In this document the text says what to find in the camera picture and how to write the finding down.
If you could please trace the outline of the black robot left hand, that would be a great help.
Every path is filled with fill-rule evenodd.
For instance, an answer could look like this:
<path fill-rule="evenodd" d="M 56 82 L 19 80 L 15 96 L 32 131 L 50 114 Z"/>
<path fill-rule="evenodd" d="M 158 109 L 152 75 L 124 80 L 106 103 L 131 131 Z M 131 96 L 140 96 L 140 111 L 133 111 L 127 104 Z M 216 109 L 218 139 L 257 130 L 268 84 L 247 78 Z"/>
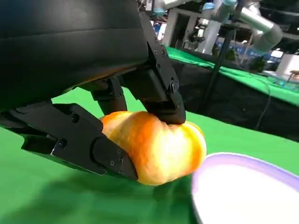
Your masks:
<path fill-rule="evenodd" d="M 136 0 L 3 0 L 0 3 L 0 126 L 22 149 L 62 165 L 138 179 L 129 155 L 78 104 L 52 98 L 76 87 L 105 113 L 126 108 L 122 76 L 148 112 L 185 122 L 178 78 Z"/>

